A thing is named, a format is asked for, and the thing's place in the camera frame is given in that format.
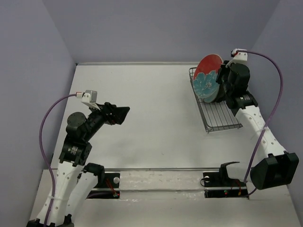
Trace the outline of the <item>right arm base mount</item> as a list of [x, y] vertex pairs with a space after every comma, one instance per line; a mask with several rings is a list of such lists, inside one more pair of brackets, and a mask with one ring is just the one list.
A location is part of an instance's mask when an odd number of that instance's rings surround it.
[[236, 179], [223, 179], [219, 172], [204, 172], [200, 180], [205, 198], [247, 197], [249, 192], [245, 183]]

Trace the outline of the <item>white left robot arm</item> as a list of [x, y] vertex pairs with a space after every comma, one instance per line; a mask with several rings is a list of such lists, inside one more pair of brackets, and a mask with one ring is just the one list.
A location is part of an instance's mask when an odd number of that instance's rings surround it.
[[109, 102], [96, 104], [91, 113], [72, 113], [67, 119], [66, 137], [54, 177], [55, 186], [37, 217], [29, 227], [72, 227], [81, 205], [94, 187], [105, 181], [102, 165], [87, 163], [92, 145], [90, 139], [104, 125], [121, 125], [130, 107], [118, 107]]

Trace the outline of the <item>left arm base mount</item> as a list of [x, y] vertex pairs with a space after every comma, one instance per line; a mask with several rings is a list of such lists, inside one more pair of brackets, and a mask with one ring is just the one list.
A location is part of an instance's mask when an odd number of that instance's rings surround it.
[[105, 173], [103, 181], [98, 181], [87, 199], [119, 199], [120, 173]]

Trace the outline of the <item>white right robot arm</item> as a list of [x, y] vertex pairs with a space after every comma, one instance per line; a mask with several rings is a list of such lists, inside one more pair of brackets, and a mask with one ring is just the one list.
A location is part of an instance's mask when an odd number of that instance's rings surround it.
[[299, 158], [287, 152], [269, 129], [256, 99], [248, 91], [249, 79], [250, 70], [244, 64], [224, 61], [218, 70], [216, 81], [224, 90], [228, 108], [255, 143], [249, 162], [221, 164], [218, 180], [222, 185], [234, 180], [251, 182], [258, 190], [290, 184]]

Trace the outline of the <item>red and blue floral plate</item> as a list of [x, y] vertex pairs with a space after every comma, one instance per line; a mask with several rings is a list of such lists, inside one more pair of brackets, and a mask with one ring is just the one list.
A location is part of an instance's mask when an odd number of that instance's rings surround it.
[[193, 90], [205, 103], [212, 103], [218, 96], [220, 85], [216, 79], [222, 63], [222, 58], [218, 54], [209, 54], [195, 69], [192, 79]]

